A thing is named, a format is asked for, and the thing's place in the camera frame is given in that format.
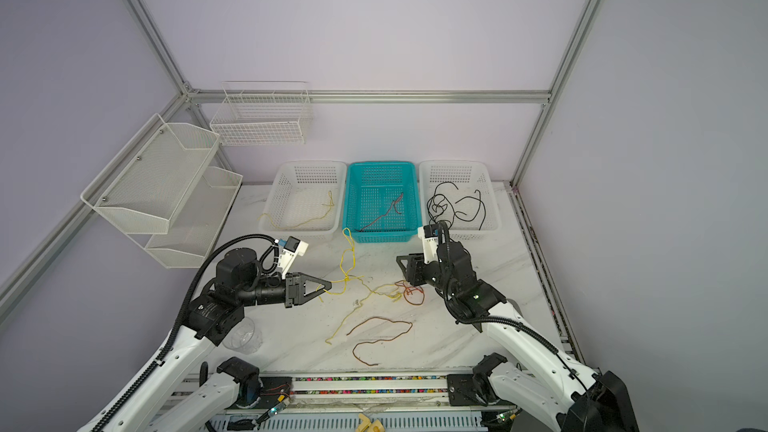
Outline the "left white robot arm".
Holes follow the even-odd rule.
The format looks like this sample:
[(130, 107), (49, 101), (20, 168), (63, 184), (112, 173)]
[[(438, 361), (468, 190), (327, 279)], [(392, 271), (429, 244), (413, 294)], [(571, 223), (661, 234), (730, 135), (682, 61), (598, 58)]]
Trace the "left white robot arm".
[(84, 425), (86, 431), (143, 431), (163, 403), (243, 321), (248, 307), (303, 305), (328, 292), (329, 281), (290, 267), (309, 245), (263, 233), (236, 237), (203, 260), (156, 354)]

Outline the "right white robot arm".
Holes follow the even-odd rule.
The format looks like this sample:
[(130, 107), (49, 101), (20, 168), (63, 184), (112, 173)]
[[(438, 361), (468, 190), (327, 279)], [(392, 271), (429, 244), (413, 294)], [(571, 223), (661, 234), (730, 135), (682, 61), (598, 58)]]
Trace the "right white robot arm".
[(513, 301), (473, 269), (471, 255), (446, 222), (419, 229), (419, 253), (397, 257), (405, 280), (429, 285), (460, 325), (472, 326), (506, 351), (483, 357), (450, 387), (472, 405), (509, 403), (552, 431), (636, 431), (629, 391), (613, 372), (598, 372), (538, 332)]

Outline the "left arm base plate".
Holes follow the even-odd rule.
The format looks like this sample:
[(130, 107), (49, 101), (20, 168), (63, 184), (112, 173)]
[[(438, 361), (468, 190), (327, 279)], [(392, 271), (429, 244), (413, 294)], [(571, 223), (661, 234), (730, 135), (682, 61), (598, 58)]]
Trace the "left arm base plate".
[(288, 376), (261, 376), (259, 390), (249, 385), (238, 384), (236, 400), (226, 406), (226, 409), (269, 409), (278, 403), (281, 395), (290, 394), (292, 383), (293, 379)]

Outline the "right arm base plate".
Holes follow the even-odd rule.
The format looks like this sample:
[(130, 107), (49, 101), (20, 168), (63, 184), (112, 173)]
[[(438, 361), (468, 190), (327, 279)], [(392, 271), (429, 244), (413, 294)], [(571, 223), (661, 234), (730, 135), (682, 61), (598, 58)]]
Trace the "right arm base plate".
[(502, 399), (491, 391), (493, 373), (449, 374), (447, 379), (448, 402), (453, 407), (513, 407), (517, 403)]

